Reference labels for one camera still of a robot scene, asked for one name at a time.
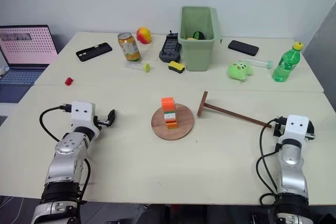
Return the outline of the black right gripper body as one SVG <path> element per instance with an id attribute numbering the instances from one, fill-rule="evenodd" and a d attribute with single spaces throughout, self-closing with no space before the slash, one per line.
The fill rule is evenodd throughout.
<path id="1" fill-rule="evenodd" d="M 314 133 L 314 126 L 312 124 L 311 121 L 309 121 L 308 123 L 308 127 L 307 127 L 307 132 L 306 132 L 306 138 L 315 138 L 316 135 Z"/>

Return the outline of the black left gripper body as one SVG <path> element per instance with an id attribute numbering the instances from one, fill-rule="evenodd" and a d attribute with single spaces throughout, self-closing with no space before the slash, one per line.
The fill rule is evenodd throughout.
<path id="1" fill-rule="evenodd" d="M 102 129 L 102 126 L 104 125 L 104 122 L 105 122 L 105 120 L 98 119 L 98 117 L 96 115 L 93 117 L 93 123 L 94 123 L 95 127 L 99 130 Z"/>

